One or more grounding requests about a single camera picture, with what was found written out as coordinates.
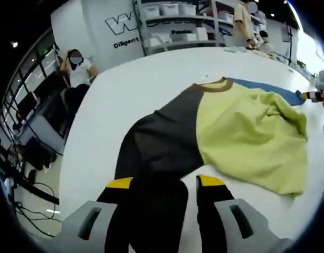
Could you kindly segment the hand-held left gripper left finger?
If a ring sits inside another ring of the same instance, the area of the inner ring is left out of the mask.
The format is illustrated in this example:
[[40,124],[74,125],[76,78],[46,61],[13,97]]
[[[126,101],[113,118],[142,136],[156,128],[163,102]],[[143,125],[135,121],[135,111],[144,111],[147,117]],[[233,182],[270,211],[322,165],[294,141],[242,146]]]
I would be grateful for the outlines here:
[[63,220],[61,252],[133,252],[124,208],[132,180],[111,181],[96,201],[87,201]]

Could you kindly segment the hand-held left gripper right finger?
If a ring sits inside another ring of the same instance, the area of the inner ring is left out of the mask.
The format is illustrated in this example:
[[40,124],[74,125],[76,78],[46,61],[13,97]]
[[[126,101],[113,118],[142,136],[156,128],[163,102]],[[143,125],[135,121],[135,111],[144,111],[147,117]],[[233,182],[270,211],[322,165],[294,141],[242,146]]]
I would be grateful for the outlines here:
[[286,252],[293,245],[270,230],[263,214],[234,198],[219,178],[197,175],[196,200],[203,252]]

